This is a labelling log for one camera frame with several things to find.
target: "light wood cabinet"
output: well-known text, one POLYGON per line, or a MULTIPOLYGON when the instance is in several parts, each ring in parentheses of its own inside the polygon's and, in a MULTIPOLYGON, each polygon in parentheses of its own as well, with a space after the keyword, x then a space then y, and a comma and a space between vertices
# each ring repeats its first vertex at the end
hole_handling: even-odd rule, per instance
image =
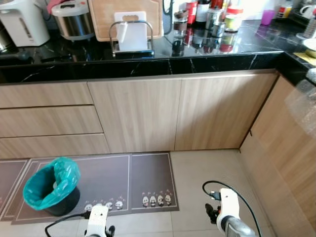
POLYGON ((0 110, 0 137, 103 133, 94 106, 0 110))
POLYGON ((315 236, 316 140, 304 127, 315 128, 316 118, 300 118, 311 102, 280 77, 240 149, 278 236, 315 236))
POLYGON ((87 82, 0 86, 0 108, 93 104, 87 82))
POLYGON ((173 151, 181 80, 89 82, 112 153, 173 151))
POLYGON ((184 79, 175 150, 239 148, 276 77, 272 73, 184 79))
POLYGON ((81 156, 110 153, 104 134, 0 138, 0 158, 81 156))

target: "teal garbage bag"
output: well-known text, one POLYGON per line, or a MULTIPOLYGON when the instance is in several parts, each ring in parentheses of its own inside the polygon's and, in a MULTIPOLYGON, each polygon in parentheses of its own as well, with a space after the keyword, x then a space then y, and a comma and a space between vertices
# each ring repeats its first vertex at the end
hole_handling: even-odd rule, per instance
POLYGON ((80 179, 80 170, 73 160, 59 157, 35 173, 23 189, 24 201, 36 211, 56 205, 67 197, 80 179))

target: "stainless steel pot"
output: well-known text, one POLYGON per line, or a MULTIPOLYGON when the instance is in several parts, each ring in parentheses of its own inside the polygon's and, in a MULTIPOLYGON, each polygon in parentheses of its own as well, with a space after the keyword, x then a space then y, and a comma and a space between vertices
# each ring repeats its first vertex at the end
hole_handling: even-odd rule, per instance
POLYGON ((60 34, 68 40, 84 40, 94 36, 90 13, 79 16, 55 16, 60 34))
POLYGON ((0 52, 6 52, 12 45, 12 40, 3 24, 0 22, 0 52))
POLYGON ((86 0, 69 0, 52 8, 60 34, 67 40, 86 40, 93 37, 94 29, 86 0))

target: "metal rack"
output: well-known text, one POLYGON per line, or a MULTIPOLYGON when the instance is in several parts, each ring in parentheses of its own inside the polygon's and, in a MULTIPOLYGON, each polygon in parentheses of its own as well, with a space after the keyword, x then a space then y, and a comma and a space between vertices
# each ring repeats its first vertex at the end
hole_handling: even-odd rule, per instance
POLYGON ((140 56, 151 56, 153 57, 154 54, 155 54, 155 51, 154 51, 154 41, 153 41, 153 38, 154 38, 154 32, 153 32, 153 28, 151 26, 150 23, 148 23, 147 21, 143 21, 143 20, 137 20, 137 21, 116 21, 114 22, 110 29, 109 29, 109 37, 110 37, 110 44, 111 44, 111 49, 112 49, 112 55, 113 57, 116 57, 117 55, 119 54, 133 54, 133 55, 140 55, 140 56), (141 50, 141 51, 120 51, 119 50, 119 44, 116 43, 114 44, 113 42, 113 37, 112 37, 112 34, 111 34, 111 29, 113 26, 117 25, 117 24, 139 24, 139 23, 143 23, 143 24, 146 24, 150 30, 151 30, 151 40, 150 42, 148 42, 148 48, 149 49, 145 49, 145 50, 141 50))

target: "glass jar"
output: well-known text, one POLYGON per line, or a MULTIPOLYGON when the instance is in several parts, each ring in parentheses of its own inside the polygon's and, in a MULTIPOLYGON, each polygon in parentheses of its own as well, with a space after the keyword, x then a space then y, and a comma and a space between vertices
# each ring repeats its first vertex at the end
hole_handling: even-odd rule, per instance
POLYGON ((178 11, 174 13, 173 30, 174 35, 182 37, 185 35, 188 24, 188 11, 178 11))
POLYGON ((237 6, 227 8, 225 23, 226 32, 237 32, 242 24, 243 9, 237 6))

